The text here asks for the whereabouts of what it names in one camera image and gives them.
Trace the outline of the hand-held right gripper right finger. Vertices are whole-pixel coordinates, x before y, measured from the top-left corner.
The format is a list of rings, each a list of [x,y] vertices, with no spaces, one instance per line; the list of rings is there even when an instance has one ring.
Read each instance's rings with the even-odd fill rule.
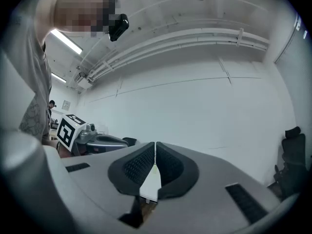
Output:
[[[158,142],[156,164],[161,228],[246,228],[280,203],[266,186],[215,156]]]

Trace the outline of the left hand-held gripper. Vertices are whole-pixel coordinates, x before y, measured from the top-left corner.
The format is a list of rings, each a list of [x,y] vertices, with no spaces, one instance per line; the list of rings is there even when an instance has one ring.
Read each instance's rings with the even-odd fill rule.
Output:
[[[57,128],[58,141],[72,154],[80,155],[79,145],[86,145],[87,153],[101,154],[140,144],[136,138],[123,139],[110,135],[97,135],[95,125],[74,114],[63,114]]]

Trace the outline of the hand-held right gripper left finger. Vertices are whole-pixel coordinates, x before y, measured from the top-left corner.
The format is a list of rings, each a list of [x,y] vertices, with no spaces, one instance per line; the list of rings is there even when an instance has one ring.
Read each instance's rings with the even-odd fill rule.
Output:
[[[61,197],[90,212],[91,206],[113,218],[131,211],[139,189],[154,165],[154,142],[102,154],[65,158]]]

